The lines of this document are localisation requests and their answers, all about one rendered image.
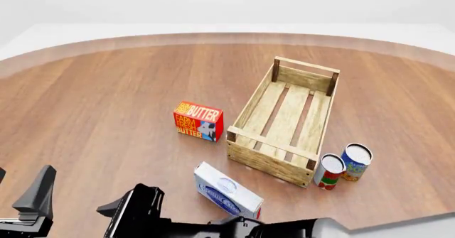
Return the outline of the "white and blue box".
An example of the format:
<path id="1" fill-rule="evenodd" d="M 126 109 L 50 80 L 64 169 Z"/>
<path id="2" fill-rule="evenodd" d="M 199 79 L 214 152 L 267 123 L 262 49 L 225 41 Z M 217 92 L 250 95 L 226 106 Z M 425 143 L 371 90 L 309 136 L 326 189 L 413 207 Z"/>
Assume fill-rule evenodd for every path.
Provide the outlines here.
<path id="1" fill-rule="evenodd" d="M 194 169 L 196 188 L 232 216 L 259 219 L 264 199 L 206 162 Z"/>

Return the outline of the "red butter box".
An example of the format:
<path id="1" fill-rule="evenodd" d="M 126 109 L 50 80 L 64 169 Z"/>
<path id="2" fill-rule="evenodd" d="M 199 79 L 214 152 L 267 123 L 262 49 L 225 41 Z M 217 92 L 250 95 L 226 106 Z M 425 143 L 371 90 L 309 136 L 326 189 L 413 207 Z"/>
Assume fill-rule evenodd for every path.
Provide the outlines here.
<path id="1" fill-rule="evenodd" d="M 178 133 L 216 142 L 224 130 L 223 110 L 181 101 L 173 111 Z"/>

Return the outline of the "wooden slat tray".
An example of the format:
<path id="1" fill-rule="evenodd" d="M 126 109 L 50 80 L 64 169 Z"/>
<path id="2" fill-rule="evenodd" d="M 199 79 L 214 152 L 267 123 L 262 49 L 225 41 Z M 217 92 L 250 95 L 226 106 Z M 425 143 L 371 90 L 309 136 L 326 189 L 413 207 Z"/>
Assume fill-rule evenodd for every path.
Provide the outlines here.
<path id="1" fill-rule="evenodd" d="M 227 157 L 306 188 L 321 148 L 340 71 L 275 57 L 227 129 Z"/>

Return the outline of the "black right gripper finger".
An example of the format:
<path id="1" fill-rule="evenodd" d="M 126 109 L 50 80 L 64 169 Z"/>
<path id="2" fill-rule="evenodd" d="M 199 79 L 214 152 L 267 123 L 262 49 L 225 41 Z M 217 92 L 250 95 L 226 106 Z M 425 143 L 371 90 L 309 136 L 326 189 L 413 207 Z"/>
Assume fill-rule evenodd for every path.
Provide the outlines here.
<path id="1" fill-rule="evenodd" d="M 96 209 L 96 212 L 101 214 L 102 216 L 113 218 L 118 212 L 118 210 L 122 210 L 124 205 L 127 203 L 129 196 L 131 195 L 132 191 L 129 190 L 125 193 L 120 199 L 107 203 L 106 205 L 101 205 Z"/>

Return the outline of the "blue soup tin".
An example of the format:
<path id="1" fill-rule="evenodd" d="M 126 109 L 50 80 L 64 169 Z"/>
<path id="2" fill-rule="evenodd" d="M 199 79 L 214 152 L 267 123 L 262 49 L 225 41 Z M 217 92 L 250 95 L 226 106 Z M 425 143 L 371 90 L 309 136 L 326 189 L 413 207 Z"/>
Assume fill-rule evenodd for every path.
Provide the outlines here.
<path id="1" fill-rule="evenodd" d="M 346 165 L 343 178 L 349 181 L 357 181 L 371 164 L 373 154 L 366 146 L 352 143 L 344 148 L 341 158 Z"/>

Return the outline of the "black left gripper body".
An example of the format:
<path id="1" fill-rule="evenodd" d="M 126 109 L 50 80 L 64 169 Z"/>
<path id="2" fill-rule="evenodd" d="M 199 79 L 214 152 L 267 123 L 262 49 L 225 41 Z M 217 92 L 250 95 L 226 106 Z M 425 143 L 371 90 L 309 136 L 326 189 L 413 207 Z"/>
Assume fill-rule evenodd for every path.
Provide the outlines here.
<path id="1" fill-rule="evenodd" d="M 0 218 L 0 238 L 46 238 L 53 225 L 53 214 L 26 215 L 25 219 Z"/>

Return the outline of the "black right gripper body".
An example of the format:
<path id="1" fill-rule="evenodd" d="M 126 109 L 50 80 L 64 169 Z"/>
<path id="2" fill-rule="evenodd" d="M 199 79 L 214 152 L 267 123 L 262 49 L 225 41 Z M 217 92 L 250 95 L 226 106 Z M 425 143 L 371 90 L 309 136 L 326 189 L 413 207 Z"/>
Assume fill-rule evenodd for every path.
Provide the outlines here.
<path id="1" fill-rule="evenodd" d="M 123 209 L 110 218 L 104 238 L 171 238 L 171 221 L 160 218 L 164 192 L 142 183 L 131 191 Z"/>

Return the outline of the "tin with tomato print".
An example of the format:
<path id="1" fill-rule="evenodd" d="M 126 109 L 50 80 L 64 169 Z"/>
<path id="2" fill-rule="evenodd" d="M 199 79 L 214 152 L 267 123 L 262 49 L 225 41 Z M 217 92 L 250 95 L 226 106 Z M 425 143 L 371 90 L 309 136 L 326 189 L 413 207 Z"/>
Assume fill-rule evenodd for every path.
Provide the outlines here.
<path id="1" fill-rule="evenodd" d="M 332 190 L 344 171 L 346 165 L 342 158 L 331 153 L 324 154 L 314 174 L 314 183 L 321 189 Z"/>

